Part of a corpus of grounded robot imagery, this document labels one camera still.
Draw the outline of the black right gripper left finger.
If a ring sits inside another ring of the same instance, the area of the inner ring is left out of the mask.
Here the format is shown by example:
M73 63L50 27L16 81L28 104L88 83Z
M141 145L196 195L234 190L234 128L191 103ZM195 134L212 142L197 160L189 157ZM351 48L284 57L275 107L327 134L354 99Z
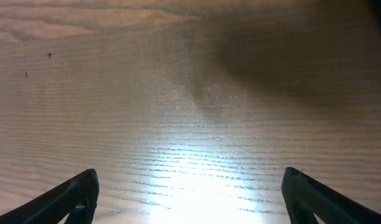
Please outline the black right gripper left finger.
M95 169L87 169L37 198L0 216L0 223L91 224L97 207L99 182Z

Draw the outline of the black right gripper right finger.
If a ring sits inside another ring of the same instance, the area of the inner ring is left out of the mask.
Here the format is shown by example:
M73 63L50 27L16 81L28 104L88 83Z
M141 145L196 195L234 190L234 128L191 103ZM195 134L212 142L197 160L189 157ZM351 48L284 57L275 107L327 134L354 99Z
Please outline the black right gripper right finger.
M285 169L281 192L291 223L381 223L381 214L293 167Z

